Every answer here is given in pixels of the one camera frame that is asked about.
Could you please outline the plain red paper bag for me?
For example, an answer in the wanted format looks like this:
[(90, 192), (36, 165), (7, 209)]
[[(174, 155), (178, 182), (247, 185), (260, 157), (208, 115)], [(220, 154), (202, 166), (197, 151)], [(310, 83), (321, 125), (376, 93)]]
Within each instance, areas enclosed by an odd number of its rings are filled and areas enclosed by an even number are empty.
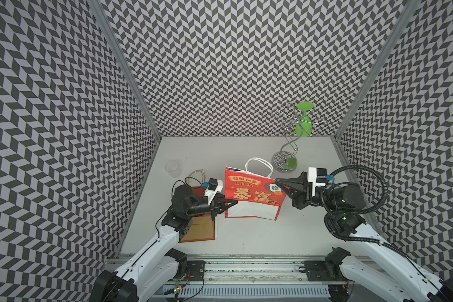
[[(193, 192), (198, 197), (205, 195), (206, 187), (203, 183), (206, 182), (204, 170), (193, 171), (186, 179), (186, 184), (193, 187)], [(192, 225), (185, 237), (180, 243), (202, 242), (216, 239), (216, 225), (211, 219), (211, 215), (203, 215), (192, 218)]]

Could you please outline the red printed paper bag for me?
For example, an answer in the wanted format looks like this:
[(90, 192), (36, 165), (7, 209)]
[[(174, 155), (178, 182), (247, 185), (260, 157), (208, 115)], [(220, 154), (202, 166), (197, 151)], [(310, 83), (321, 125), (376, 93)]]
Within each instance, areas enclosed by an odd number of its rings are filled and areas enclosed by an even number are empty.
[[(254, 161), (265, 165), (269, 173), (265, 176), (249, 171)], [(261, 218), (276, 221), (286, 194), (271, 178), (273, 165), (259, 157), (252, 157), (243, 169), (225, 168), (225, 197), (238, 203), (225, 212), (226, 218)]]

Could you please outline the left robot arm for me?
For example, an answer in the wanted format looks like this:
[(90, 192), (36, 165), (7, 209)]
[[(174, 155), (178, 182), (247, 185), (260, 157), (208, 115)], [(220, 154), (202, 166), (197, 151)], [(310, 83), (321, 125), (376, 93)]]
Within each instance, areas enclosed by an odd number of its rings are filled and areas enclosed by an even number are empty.
[(156, 234), (126, 263), (113, 272), (103, 271), (95, 280), (90, 301), (148, 301), (171, 279), (187, 274), (187, 255), (176, 246), (190, 231), (193, 218), (219, 214), (235, 206), (226, 198), (223, 183), (211, 178), (202, 197), (182, 182), (172, 190), (171, 205), (156, 223)]

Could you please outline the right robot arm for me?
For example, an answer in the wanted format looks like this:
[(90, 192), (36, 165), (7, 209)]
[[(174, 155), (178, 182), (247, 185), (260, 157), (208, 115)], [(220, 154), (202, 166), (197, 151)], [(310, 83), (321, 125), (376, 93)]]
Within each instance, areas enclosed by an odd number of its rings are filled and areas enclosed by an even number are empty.
[[(366, 171), (380, 183), (381, 196), (368, 207), (360, 185), (356, 182), (335, 182), (335, 177), (349, 170)], [(384, 271), (363, 264), (343, 248), (334, 248), (325, 258), (326, 275), (342, 275), (385, 301), (453, 301), (453, 279), (441, 279), (412, 261), (401, 249), (383, 238), (364, 215), (380, 209), (388, 197), (384, 177), (370, 167), (348, 165), (327, 172), (311, 167), (297, 178), (275, 180), (293, 207), (322, 207), (328, 232), (336, 239), (363, 250)]]

